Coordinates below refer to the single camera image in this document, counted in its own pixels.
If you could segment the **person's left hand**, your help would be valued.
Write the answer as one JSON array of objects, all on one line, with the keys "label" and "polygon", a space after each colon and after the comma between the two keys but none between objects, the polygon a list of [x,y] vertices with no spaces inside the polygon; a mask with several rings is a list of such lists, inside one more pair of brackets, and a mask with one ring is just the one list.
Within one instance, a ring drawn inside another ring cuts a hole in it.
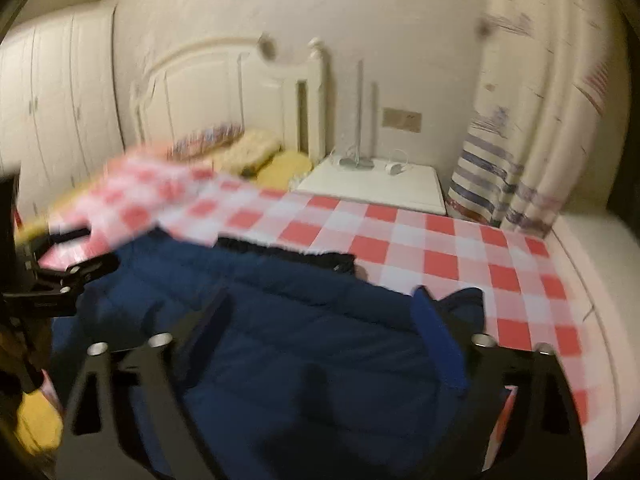
[{"label": "person's left hand", "polygon": [[52,318],[1,317],[1,370],[15,375],[24,393],[43,384],[52,356]]}]

